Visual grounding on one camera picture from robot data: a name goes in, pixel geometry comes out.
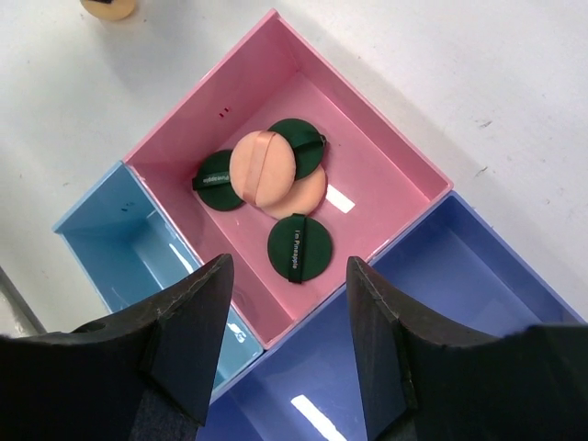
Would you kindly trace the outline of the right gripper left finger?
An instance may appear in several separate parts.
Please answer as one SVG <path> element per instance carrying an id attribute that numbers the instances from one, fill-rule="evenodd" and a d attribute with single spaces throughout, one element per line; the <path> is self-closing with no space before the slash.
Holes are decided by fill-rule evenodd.
<path id="1" fill-rule="evenodd" d="M 1 340 L 4 440 L 193 440 L 206 423 L 232 299 L 221 254 L 69 333 Z"/>

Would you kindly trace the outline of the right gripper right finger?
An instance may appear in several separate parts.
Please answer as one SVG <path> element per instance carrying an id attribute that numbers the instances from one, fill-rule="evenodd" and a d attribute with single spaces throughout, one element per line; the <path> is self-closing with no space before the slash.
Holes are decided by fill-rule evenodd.
<path id="1" fill-rule="evenodd" d="M 494 337 L 393 287 L 362 259 L 346 297 L 370 440 L 584 440 L 587 328 Z"/>

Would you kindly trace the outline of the green puff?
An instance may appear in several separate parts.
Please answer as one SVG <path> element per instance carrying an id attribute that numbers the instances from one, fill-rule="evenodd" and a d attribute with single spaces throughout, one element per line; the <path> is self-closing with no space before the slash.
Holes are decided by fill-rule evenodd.
<path id="1" fill-rule="evenodd" d="M 229 174 L 231 156 L 231 150 L 209 155 L 192 178 L 192 189 L 207 206 L 218 211 L 231 211 L 244 204 L 232 188 Z"/>
<path id="2" fill-rule="evenodd" d="M 327 229 L 302 214 L 279 220 L 267 239 L 271 266 L 294 284 L 302 284 L 322 274 L 331 263 L 333 252 L 332 236 Z"/>
<path id="3" fill-rule="evenodd" d="M 326 148 L 326 137 L 303 119 L 282 119 L 268 128 L 281 135 L 290 145 L 295 158 L 295 179 L 310 175 L 321 164 Z"/>

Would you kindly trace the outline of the peach puff with ribbon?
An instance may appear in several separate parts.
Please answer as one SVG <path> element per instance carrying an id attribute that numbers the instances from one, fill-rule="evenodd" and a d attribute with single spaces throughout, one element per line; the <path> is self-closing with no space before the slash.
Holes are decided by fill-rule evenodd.
<path id="1" fill-rule="evenodd" d="M 294 153 L 281 135 L 252 131 L 232 150 L 229 174 L 232 188 L 241 199 L 264 208 L 290 191 L 296 174 Z"/>

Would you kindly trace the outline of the green puff top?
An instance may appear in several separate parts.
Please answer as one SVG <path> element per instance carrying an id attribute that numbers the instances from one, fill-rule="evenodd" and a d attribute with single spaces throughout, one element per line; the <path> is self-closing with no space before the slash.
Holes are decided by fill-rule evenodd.
<path id="1" fill-rule="evenodd" d="M 281 135 L 290 145 L 295 158 L 295 179 L 310 175 L 321 164 L 326 148 L 326 137 L 303 119 L 282 119 L 268 128 Z"/>

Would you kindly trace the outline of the orange teardrop sponge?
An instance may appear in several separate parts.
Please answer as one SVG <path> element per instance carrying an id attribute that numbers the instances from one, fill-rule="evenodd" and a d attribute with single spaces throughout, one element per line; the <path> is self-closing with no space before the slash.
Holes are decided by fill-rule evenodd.
<path id="1" fill-rule="evenodd" d="M 81 0 L 80 3 L 90 15 L 106 21 L 127 18 L 137 6 L 136 0 Z"/>

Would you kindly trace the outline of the light blue drawer box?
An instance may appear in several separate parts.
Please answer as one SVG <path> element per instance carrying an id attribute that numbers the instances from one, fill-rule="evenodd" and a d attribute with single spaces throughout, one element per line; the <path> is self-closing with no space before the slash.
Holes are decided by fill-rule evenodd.
<path id="1" fill-rule="evenodd" d="M 138 178 L 117 162 L 54 225 L 110 312 L 199 269 Z"/>

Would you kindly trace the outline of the pink drawer box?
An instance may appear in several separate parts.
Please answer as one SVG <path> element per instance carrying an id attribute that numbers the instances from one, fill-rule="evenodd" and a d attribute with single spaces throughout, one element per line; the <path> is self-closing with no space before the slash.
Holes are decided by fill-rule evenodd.
<path id="1" fill-rule="evenodd" d="M 125 163 L 267 348 L 452 187 L 277 11 Z"/>

